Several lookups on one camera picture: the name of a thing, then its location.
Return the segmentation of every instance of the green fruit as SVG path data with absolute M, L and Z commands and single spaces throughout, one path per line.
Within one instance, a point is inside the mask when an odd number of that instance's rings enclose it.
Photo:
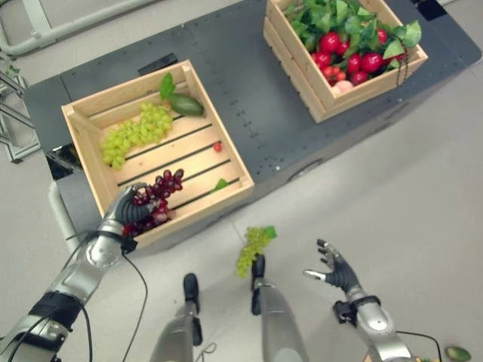
M 446 355 L 451 359 L 457 362 L 465 362 L 467 360 L 471 360 L 471 354 L 466 349 L 461 347 L 447 347 L 446 348 Z
M 169 105 L 181 115 L 202 115 L 203 106 L 197 100 L 184 94 L 171 94 L 168 98 Z

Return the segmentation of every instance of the red tomato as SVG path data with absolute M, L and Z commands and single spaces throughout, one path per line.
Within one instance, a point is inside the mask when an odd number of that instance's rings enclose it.
M 349 41 L 348 40 L 342 41 L 341 43 L 339 43 L 339 46 L 337 47 L 335 52 L 338 55 L 344 55 L 348 47 L 349 47 Z
M 377 40 L 379 40 L 379 44 L 384 44 L 387 40 L 387 34 L 384 30 L 378 29 L 377 30 Z
M 318 41 L 318 48 L 326 53 L 333 53 L 339 47 L 339 35 L 336 32 L 328 32 Z
M 376 72 L 382 65 L 383 56 L 378 53 L 367 53 L 362 56 L 361 70 L 364 72 Z
M 323 51 L 318 51 L 316 53 L 310 54 L 312 59 L 314 59 L 315 64 L 319 69 L 323 69 L 331 64 L 331 55 Z
M 340 72 L 339 74 L 337 74 L 337 75 L 335 76 L 335 79 L 336 79 L 337 81 L 343 81 L 343 80 L 344 80 L 344 79 L 346 79 L 346 78 L 347 78 L 347 74 L 346 74 L 346 73 L 344 73 L 344 72 Z
M 214 149 L 215 152 L 221 152 L 221 142 L 214 143 L 213 149 Z
M 357 84 L 364 83 L 368 79 L 369 79 L 369 74 L 367 74 L 366 72 L 355 72 L 350 76 L 350 82 L 355 86 Z
M 329 80 L 334 74 L 334 68 L 332 68 L 331 66 L 326 66 L 325 68 L 323 68 L 322 74 L 325 79 Z
M 348 73 L 358 72 L 360 67 L 361 67 L 361 56 L 359 54 L 353 54 L 347 58 L 346 70 Z

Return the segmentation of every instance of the white pipe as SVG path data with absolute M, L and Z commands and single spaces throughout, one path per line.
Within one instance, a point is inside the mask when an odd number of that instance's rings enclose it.
M 0 49 L 10 55 L 22 55 L 29 51 L 33 51 L 36 48 L 41 48 L 43 46 L 49 45 L 55 42 L 58 38 L 62 38 L 72 32 L 79 31 L 88 26 L 94 25 L 110 17 L 115 17 L 116 15 L 125 13 L 126 11 L 138 8 L 139 6 L 149 4 L 150 2 L 155 2 L 158 0 L 127 0 L 119 4 L 110 6 L 99 10 L 94 14 L 81 17 L 79 19 L 73 20 L 70 23 L 65 23 L 57 26 L 47 32 L 40 34 L 38 38 L 28 38 L 27 40 L 16 44 L 8 44 L 5 31 L 0 24 Z
M 52 181 L 48 189 L 48 200 L 51 204 L 51 209 L 54 212 L 55 220 L 62 232 L 62 236 L 67 244 L 69 254 L 73 253 L 79 245 L 79 240 L 75 235 L 74 225 L 67 213 L 66 205 L 63 203 L 62 196 L 60 195 L 57 183 Z

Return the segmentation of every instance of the gray table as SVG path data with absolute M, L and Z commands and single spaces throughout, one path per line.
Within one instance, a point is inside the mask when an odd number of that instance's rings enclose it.
M 387 3 L 403 23 L 420 21 L 428 61 L 403 86 L 321 124 L 312 120 L 263 39 L 262 0 L 215 11 L 34 84 L 25 94 L 26 105 L 49 152 L 72 142 L 61 105 L 135 78 L 139 68 L 170 52 L 190 59 L 255 181 L 249 203 L 396 123 L 481 59 L 478 47 L 435 0 L 426 1 L 432 10 L 423 13 L 411 0 Z M 74 173 L 57 184 L 75 228 L 96 225 L 99 216 L 85 175 Z M 177 243 L 227 211 L 159 244 Z

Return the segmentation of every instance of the grape bunch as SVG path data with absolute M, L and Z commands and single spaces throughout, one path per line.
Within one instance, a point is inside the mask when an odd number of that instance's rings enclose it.
M 183 175 L 184 171 L 181 168 L 174 174 L 169 170 L 165 170 L 162 176 L 155 178 L 153 185 L 148 185 L 137 190 L 137 193 L 133 196 L 133 204 L 143 206 L 153 203 L 155 207 L 149 216 L 146 216 L 140 221 L 125 225 L 123 231 L 124 236 L 134 238 L 164 224 L 176 216 L 176 212 L 168 208 L 168 201 L 166 199 L 173 192 L 183 189 L 181 185 Z
M 173 117 L 162 106 L 141 103 L 139 121 L 129 119 L 116 129 L 109 130 L 106 139 L 100 144 L 103 163 L 114 170 L 121 170 L 125 156 L 133 147 L 156 143 L 173 127 Z
M 245 237 L 247 239 L 247 246 L 240 250 L 240 255 L 236 262 L 236 274 L 240 278 L 248 276 L 248 270 L 251 263 L 256 259 L 257 254 L 261 254 L 264 247 L 275 238 L 277 234 L 273 226 L 266 228 L 247 228 Z

